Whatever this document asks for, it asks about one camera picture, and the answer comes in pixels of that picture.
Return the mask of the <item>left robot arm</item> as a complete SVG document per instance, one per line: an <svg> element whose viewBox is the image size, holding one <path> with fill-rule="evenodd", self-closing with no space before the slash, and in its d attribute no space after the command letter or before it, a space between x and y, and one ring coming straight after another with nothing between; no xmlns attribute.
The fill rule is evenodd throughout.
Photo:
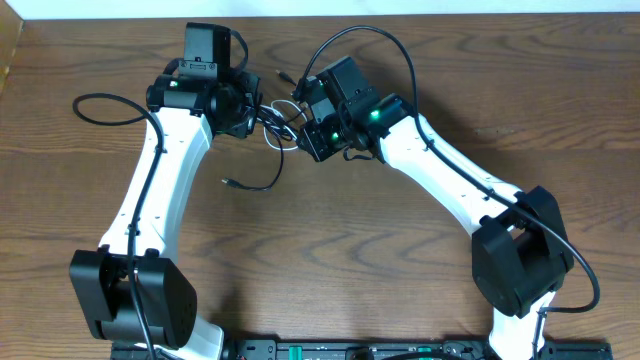
<svg viewBox="0 0 640 360"><path fill-rule="evenodd" d="M132 107L144 145L118 215L98 247L78 250L70 280L91 335L156 359L219 359L223 330L197 313L178 269L178 238L191 187L217 133L244 138L257 122L258 76L231 64L227 27L190 22L184 54Z"/></svg>

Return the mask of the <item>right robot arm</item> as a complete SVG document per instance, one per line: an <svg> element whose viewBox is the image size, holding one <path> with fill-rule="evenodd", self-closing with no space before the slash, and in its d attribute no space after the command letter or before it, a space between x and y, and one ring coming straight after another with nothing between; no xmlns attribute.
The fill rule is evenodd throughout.
<svg viewBox="0 0 640 360"><path fill-rule="evenodd" d="M302 81L293 96L311 109L297 143L315 161L368 151L418 183L469 234L473 280L494 308L490 349L501 359L541 350L538 313L574 266L555 198L542 187L524 193L481 169L408 101L381 97L348 56Z"/></svg>

